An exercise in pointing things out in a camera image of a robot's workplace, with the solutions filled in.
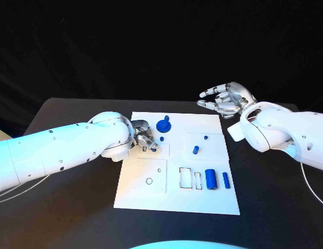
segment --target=white cable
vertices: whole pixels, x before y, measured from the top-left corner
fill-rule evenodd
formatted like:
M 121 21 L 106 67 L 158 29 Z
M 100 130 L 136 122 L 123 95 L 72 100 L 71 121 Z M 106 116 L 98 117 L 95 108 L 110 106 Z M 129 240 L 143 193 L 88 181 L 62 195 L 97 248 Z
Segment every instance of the white cable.
M 3 196 L 3 195 L 6 195 L 9 192 L 12 192 L 17 187 L 20 187 L 23 185 L 23 183 L 22 184 L 19 184 L 16 187 L 13 187 L 10 190 L 7 190 L 4 193 L 2 193 L 0 194 L 0 197 Z
M 311 191 L 312 191 L 315 197 L 318 198 L 318 200 L 319 200 L 321 203 L 323 204 L 323 201 L 321 200 L 319 196 L 316 195 L 316 193 L 315 193 L 315 191 L 313 191 L 313 189 L 312 189 L 312 187 L 311 187 L 311 184 L 309 184 L 309 182 L 308 182 L 308 179 L 306 179 L 306 172 L 305 172 L 305 167 L 303 167 L 303 165 L 302 165 L 302 174 L 305 175 L 305 180 L 306 180 L 308 187 L 311 188 Z
M 22 193 L 19 193 L 17 195 L 15 195 L 13 197 L 10 197 L 10 198 L 7 198 L 6 200 L 3 200 L 3 201 L 0 201 L 0 203 L 2 202 L 4 202 L 4 201 L 7 201 L 7 200 L 10 200 L 10 199 L 13 199 L 15 197 L 17 197 L 17 196 L 20 196 L 23 193 L 26 193 L 48 177 L 49 177 L 51 175 L 48 175 L 29 189 L 26 189 Z

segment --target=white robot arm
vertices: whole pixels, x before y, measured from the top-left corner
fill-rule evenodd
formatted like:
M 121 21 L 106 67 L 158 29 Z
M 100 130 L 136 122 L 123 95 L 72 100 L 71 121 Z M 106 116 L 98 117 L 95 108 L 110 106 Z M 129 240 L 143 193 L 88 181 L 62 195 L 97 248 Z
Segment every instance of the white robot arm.
M 77 123 L 0 142 L 0 191 L 64 171 L 98 155 L 120 161 L 134 145 L 158 149 L 145 120 L 120 113 L 98 114 Z
M 259 102 L 237 82 L 208 89 L 199 96 L 214 93 L 220 93 L 217 103 L 199 100 L 198 105 L 218 111 L 224 118 L 241 114 L 240 122 L 228 128 L 234 140 L 246 138 L 260 152 L 279 149 L 323 170 L 323 114 L 295 113 L 277 104 Z

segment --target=white paper sheet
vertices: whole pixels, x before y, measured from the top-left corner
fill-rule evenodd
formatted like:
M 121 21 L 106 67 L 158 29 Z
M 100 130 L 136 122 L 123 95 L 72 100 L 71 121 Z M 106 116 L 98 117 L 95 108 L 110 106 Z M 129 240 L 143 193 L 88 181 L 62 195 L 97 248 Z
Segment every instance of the white paper sheet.
M 160 133 L 156 123 L 169 115 L 172 129 Z M 162 210 L 178 212 L 195 212 L 211 214 L 240 215 L 237 195 L 233 183 L 230 158 L 218 115 L 178 114 L 178 113 L 139 113 L 134 112 L 132 120 L 145 119 L 149 122 L 156 143 L 162 145 L 158 152 L 143 152 L 142 146 L 130 150 L 130 158 L 123 162 L 120 172 L 119 190 L 114 207 L 121 209 Z M 192 154 L 194 146 L 201 147 L 199 153 Z M 133 172 L 146 167 L 150 161 L 139 159 L 155 159 L 150 174 L 155 174 L 158 165 L 166 162 L 166 191 L 146 191 L 153 185 L 146 183 L 149 173 L 133 177 Z M 181 188 L 179 168 L 192 169 L 192 189 Z M 217 172 L 218 189 L 208 190 L 205 170 Z M 195 188 L 195 172 L 201 173 L 202 190 Z M 223 173 L 228 173 L 231 188 L 225 188 Z

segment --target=blue object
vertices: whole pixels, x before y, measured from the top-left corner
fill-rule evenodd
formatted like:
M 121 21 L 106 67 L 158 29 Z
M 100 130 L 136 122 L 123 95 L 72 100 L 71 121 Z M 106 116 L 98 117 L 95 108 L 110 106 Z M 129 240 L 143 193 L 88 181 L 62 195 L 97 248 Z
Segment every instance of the blue object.
M 159 130 L 159 132 L 166 133 L 171 131 L 171 128 L 172 125 L 169 122 L 169 116 L 166 116 L 165 119 L 156 123 L 156 129 Z
M 205 170 L 205 178 L 208 189 L 215 190 L 218 188 L 215 170 Z
M 168 248 L 168 249 L 246 249 L 244 247 L 238 247 L 235 245 L 227 245 L 208 241 L 192 241 L 192 240 L 172 240 L 162 241 L 147 245 L 140 245 L 132 249 L 156 249 L 156 248 Z
M 231 184 L 230 184 L 230 179 L 228 179 L 227 172 L 224 172 L 224 184 L 225 184 L 225 188 L 231 188 Z
M 195 146 L 195 147 L 194 147 L 194 154 L 195 154 L 195 155 L 198 154 L 198 151 L 199 151 L 199 146 Z

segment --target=black curtain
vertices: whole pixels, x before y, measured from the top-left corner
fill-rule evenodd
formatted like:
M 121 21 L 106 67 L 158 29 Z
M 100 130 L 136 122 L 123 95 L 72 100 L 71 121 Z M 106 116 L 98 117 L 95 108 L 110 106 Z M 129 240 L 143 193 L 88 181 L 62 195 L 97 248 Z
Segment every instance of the black curtain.
M 197 101 L 231 81 L 323 112 L 323 1 L 0 1 L 12 136 L 51 97 Z

